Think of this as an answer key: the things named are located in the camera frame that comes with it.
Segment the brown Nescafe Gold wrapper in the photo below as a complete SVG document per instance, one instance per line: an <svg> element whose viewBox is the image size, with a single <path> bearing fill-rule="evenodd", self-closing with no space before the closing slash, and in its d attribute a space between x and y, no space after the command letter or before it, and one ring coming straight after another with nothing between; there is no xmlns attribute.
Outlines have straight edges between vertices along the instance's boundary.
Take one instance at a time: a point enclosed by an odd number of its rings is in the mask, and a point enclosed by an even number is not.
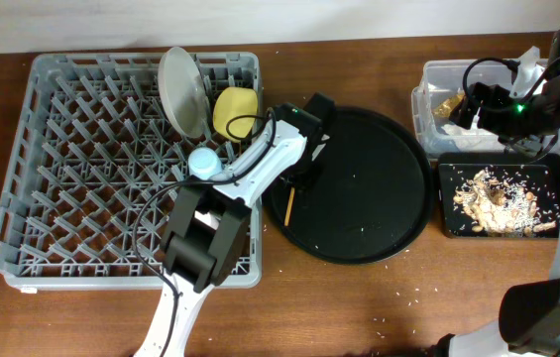
<svg viewBox="0 0 560 357"><path fill-rule="evenodd" d="M463 98L464 94L458 93L445 99L432 110L432 114L435 117L448 118L452 111L462 102Z"/></svg>

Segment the food scraps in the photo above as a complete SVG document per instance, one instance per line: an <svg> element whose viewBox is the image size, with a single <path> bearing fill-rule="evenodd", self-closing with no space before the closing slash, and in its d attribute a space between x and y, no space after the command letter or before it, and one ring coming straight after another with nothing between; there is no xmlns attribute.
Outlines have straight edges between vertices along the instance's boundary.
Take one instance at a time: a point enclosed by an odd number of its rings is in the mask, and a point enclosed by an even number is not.
<svg viewBox="0 0 560 357"><path fill-rule="evenodd" d="M457 187L452 195L453 208L466 217L460 230L492 237L534 237L557 228L557 214L543 209L537 194L539 187L528 188L525 181L499 178L484 168Z"/></svg>

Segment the blue plastic cup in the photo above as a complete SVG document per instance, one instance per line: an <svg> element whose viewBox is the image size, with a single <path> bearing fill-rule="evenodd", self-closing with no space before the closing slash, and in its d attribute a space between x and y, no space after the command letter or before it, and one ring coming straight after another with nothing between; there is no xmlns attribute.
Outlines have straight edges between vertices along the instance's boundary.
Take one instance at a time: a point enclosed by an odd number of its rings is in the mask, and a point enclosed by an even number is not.
<svg viewBox="0 0 560 357"><path fill-rule="evenodd" d="M218 155L206 147L196 148L188 157L189 173L199 179L211 179L223 171Z"/></svg>

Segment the yellow bowl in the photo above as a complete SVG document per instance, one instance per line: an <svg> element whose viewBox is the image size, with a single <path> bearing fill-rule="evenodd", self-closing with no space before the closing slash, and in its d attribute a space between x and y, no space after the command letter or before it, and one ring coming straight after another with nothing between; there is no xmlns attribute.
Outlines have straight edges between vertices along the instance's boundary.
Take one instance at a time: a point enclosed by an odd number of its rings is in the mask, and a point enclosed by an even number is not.
<svg viewBox="0 0 560 357"><path fill-rule="evenodd" d="M213 112L213 127L226 139L239 143L253 128L258 115L255 90L228 87L218 96Z"/></svg>

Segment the white round plate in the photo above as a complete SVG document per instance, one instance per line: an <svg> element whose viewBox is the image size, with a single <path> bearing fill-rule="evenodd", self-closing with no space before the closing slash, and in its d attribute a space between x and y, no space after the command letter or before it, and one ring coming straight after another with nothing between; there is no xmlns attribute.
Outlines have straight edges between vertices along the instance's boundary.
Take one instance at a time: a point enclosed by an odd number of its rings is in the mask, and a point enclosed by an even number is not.
<svg viewBox="0 0 560 357"><path fill-rule="evenodd" d="M163 54L158 68L163 111L181 136L201 137L210 105L201 73L186 50L174 47Z"/></svg>

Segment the pink plastic cup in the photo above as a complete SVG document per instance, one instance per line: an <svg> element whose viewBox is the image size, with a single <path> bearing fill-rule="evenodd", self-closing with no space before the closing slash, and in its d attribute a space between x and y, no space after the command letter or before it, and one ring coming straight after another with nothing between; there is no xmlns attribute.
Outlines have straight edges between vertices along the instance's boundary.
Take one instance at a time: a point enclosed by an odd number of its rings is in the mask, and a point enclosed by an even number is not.
<svg viewBox="0 0 560 357"><path fill-rule="evenodd" d="M214 215L211 211L207 213L195 211L194 219L202 223L204 226L211 228L212 230L217 230L220 225L220 217Z"/></svg>

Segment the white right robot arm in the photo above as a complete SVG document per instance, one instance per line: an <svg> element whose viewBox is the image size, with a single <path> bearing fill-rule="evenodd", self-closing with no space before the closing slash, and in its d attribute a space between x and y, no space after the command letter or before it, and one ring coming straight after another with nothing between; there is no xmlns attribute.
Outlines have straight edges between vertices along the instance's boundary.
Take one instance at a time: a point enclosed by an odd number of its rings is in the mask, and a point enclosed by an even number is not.
<svg viewBox="0 0 560 357"><path fill-rule="evenodd" d="M552 39L547 65L535 70L530 52L503 64L513 73L512 88L464 81L463 100L450 121L476 124L498 135L502 144L548 136L560 148L560 30ZM433 346L435 356L560 356L560 231L546 281L511 287L499 318L469 334L448 334Z"/></svg>

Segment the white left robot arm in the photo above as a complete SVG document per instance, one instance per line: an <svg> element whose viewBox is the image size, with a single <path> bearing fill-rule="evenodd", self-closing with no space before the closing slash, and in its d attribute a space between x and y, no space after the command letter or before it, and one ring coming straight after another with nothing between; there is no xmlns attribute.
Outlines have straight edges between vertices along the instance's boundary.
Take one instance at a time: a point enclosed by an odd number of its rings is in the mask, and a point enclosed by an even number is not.
<svg viewBox="0 0 560 357"><path fill-rule="evenodd" d="M181 356L207 296L231 274L247 241L256 202L278 179L303 182L336 118L333 99L315 93L298 108L271 107L264 127L247 135L250 147L221 168L192 155L190 178L169 184L146 202L176 194L160 249L163 289L139 356Z"/></svg>

